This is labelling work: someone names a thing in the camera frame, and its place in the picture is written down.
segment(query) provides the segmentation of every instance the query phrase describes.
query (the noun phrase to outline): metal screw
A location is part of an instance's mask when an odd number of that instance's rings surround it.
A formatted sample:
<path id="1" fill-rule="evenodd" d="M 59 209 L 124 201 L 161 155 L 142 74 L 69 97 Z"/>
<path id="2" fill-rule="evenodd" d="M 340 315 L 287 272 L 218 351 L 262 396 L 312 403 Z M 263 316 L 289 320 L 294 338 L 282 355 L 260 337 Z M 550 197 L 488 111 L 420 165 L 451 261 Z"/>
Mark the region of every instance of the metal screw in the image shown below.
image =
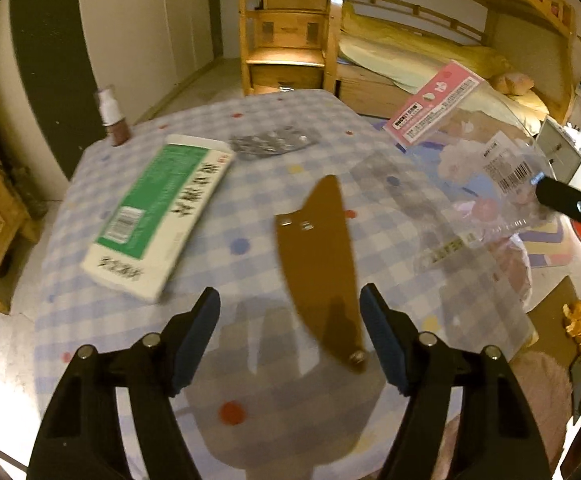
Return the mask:
<path id="1" fill-rule="evenodd" d="M 356 365 L 363 363 L 366 360 L 366 352 L 363 350 L 357 350 L 350 355 L 349 359 Z"/>
<path id="2" fill-rule="evenodd" d="M 88 359 L 93 355 L 94 346 L 93 345 L 83 345 L 77 349 L 77 357 L 80 359 Z"/>
<path id="3" fill-rule="evenodd" d="M 157 346 L 161 340 L 162 338 L 157 332 L 151 332 L 141 338 L 141 342 L 146 348 Z"/>
<path id="4" fill-rule="evenodd" d="M 501 350 L 499 350 L 495 345 L 488 345 L 484 351 L 486 352 L 486 355 L 494 361 L 501 357 Z"/>
<path id="5" fill-rule="evenodd" d="M 419 334 L 419 342 L 424 346 L 435 346 L 437 344 L 437 336 L 432 332 L 421 332 Z"/>

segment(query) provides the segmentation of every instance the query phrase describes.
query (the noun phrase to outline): pink label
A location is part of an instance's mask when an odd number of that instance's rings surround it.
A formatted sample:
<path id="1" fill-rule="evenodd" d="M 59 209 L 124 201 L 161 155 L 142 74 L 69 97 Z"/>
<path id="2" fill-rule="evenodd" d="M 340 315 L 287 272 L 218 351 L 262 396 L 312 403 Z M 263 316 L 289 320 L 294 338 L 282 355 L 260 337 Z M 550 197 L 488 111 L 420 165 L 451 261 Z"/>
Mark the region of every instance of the pink label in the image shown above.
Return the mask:
<path id="1" fill-rule="evenodd" d="M 384 126 L 408 148 L 433 132 L 432 126 L 483 82 L 483 78 L 451 61 L 423 86 Z"/>

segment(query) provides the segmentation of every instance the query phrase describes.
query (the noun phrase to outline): table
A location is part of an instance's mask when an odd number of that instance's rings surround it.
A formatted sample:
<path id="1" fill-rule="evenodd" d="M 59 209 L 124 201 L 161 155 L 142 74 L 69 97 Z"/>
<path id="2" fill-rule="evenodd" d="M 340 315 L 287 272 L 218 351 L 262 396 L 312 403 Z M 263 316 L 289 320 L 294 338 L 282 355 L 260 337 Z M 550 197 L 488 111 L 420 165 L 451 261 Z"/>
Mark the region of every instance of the table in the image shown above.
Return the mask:
<path id="1" fill-rule="evenodd" d="M 319 144 L 235 160 L 159 304 L 96 285 L 81 271 L 88 244 L 167 134 L 227 140 L 286 124 L 316 128 Z M 374 352 L 360 376 L 320 352 L 295 314 L 279 271 L 276 214 L 300 208 L 317 180 L 336 174 L 345 207 L 355 211 L 349 232 L 357 288 L 374 282 L 389 305 L 458 348 L 479 351 L 496 344 L 511 358 L 532 327 L 519 287 L 485 248 L 463 249 L 442 266 L 414 271 L 423 243 L 417 222 L 408 212 L 371 200 L 350 172 L 377 150 L 400 168 L 402 179 L 419 182 L 428 200 L 447 205 L 384 132 L 320 90 L 193 108 L 136 126 L 123 146 L 102 140 L 88 147 L 43 263 L 34 352 L 40 408 L 80 345 L 92 343 L 100 352 L 126 348 L 144 333 L 160 331 L 173 314 L 192 308 L 205 286 L 214 286 L 222 300 L 217 329 L 192 384 L 172 401 L 202 477 L 353 480 L 380 468 L 407 399 L 385 383 Z M 227 426 L 218 413 L 233 400 L 245 408 L 246 420 Z M 453 396 L 450 415 L 458 413 L 459 402 Z M 121 394 L 120 421 L 131 471 L 139 477 L 144 466 L 127 395 Z"/>

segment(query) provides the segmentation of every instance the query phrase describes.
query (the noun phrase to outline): green and white box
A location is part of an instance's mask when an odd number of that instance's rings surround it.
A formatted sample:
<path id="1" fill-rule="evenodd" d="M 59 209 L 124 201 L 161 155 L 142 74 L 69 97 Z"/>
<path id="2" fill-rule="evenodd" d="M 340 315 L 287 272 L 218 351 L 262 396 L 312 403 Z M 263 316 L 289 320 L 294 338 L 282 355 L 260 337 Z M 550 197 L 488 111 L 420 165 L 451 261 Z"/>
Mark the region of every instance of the green and white box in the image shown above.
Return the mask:
<path id="1" fill-rule="evenodd" d="M 220 140 L 168 136 L 88 248 L 82 268 L 102 285 L 157 301 L 233 157 Z"/>

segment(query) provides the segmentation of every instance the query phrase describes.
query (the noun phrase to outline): white wardrobe door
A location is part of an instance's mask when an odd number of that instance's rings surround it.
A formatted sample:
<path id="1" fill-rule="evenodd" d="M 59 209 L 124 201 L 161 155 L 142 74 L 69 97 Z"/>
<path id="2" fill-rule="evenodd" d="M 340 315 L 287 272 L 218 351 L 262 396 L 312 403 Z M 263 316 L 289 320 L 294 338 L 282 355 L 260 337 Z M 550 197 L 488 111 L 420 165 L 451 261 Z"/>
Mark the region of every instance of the white wardrobe door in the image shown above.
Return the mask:
<path id="1" fill-rule="evenodd" d="M 115 85 L 129 122 L 179 81 L 164 0 L 79 0 L 97 85 Z"/>
<path id="2" fill-rule="evenodd" d="M 183 81 L 198 68 L 192 37 L 192 14 L 196 9 L 190 5 L 189 0 L 164 1 L 177 80 Z"/>
<path id="3" fill-rule="evenodd" d="M 194 41 L 195 68 L 198 70 L 213 60 L 210 34 L 210 8 L 208 0 L 189 0 L 192 12 L 192 36 Z"/>

